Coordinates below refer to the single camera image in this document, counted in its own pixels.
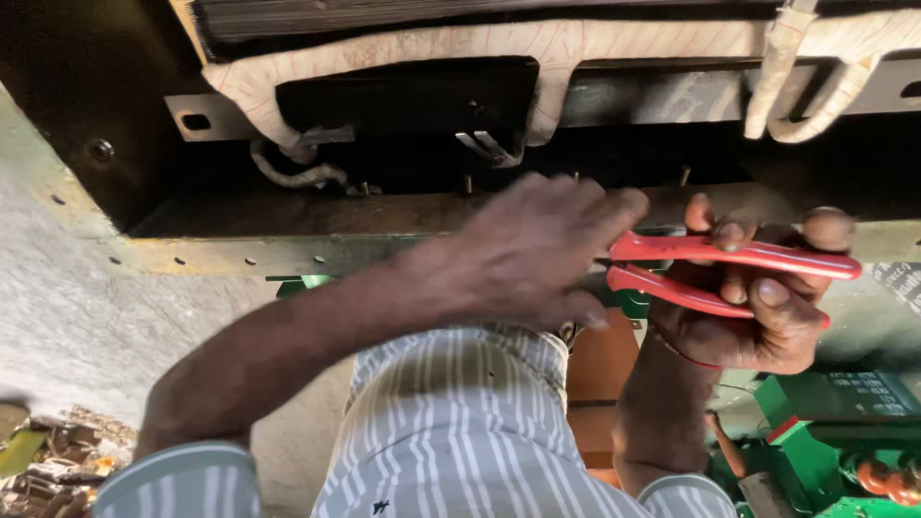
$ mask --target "pliers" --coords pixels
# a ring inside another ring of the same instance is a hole
[[[659,237],[640,236],[628,230],[609,250],[601,262],[608,268],[611,290],[639,289],[649,295],[680,306],[732,318],[754,318],[747,305],[729,304],[716,293],[688,286],[674,279],[649,272],[627,261],[661,259],[702,259],[722,263],[759,266],[771,270],[809,274],[839,280],[860,277],[860,263],[842,255],[812,253],[754,241],[738,252],[725,252],[712,244],[709,236]],[[823,328],[830,320],[823,315]]]

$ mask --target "red part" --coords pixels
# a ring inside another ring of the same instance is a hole
[[[658,276],[636,265],[611,266],[608,269],[608,286],[618,289],[639,289],[653,297],[667,300],[695,311],[727,316],[730,318],[754,318],[747,305],[736,306],[722,300],[716,293],[688,286],[674,279]],[[828,329],[832,320],[822,313],[822,329]]]
[[[864,461],[857,467],[857,480],[860,486],[874,495],[889,494],[889,488],[886,487],[889,475],[889,467],[880,461]]]
[[[856,279],[862,272],[860,263],[842,255],[812,253],[758,241],[753,241],[738,252],[724,252],[713,246],[708,236],[640,236],[628,230],[611,247],[612,261],[655,259],[702,259],[738,263],[839,280]]]

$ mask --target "hand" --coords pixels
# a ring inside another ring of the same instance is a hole
[[[853,238],[853,222],[830,207],[811,211],[800,234],[791,227],[759,228],[751,215],[735,212],[714,221],[713,208],[703,194],[696,195],[684,213],[692,233],[710,233],[714,244],[728,252],[747,246],[753,238],[825,253],[846,253]],[[822,318],[815,308],[831,284],[827,277],[797,275],[757,267],[676,262],[668,277],[698,288],[719,291],[723,300],[748,302],[754,320],[723,318],[695,312],[656,299],[649,321],[689,358],[712,365],[795,374],[815,358]]]
[[[636,189],[608,195],[592,180],[530,173],[484,206],[458,233],[425,241],[405,257],[426,289],[455,297],[467,320],[558,329],[607,325],[601,303],[568,290],[646,214]]]

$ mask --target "red thread bracelet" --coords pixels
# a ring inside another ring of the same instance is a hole
[[[693,363],[693,364],[696,365],[697,367],[704,367],[704,368],[707,368],[707,369],[722,369],[722,367],[720,367],[719,365],[711,365],[711,364],[709,364],[709,363],[703,363],[702,361],[697,361],[696,359],[693,359],[693,358],[691,358],[690,356],[684,354],[683,352],[681,352],[680,350],[678,350],[678,348],[676,348],[675,346],[673,346],[673,345],[671,344],[671,342],[669,342],[668,340],[666,340],[666,339],[665,339],[665,336],[663,336],[662,333],[660,333],[659,330],[656,328],[656,326],[653,325],[652,323],[647,323],[647,332],[648,332],[648,333],[652,333],[652,337],[653,337],[657,342],[659,342],[664,348],[666,348],[666,349],[668,349],[669,351],[675,353],[676,355],[678,355],[678,356],[680,356],[680,357],[682,357],[682,358],[684,358],[684,359],[690,361],[691,363]]]

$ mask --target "metal bracket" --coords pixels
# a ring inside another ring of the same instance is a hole
[[[502,146],[499,146],[499,143],[489,135],[488,131],[473,132],[473,136],[476,137],[476,140],[480,141],[479,143],[473,140],[473,136],[463,132],[458,132],[454,134],[454,136],[474,153],[489,160],[495,169],[517,167],[524,157],[524,143],[519,135],[515,135],[515,148],[512,150],[512,154],[509,154]]]
[[[262,134],[253,127],[237,103],[223,94],[168,95],[163,100],[186,142],[262,138]],[[316,126],[304,132],[297,141],[296,149],[286,154],[289,157],[291,154],[297,156],[298,152],[304,155],[304,149],[310,146],[354,141],[355,129],[351,124],[332,129]],[[310,163],[312,160],[313,157],[307,161],[295,161]]]

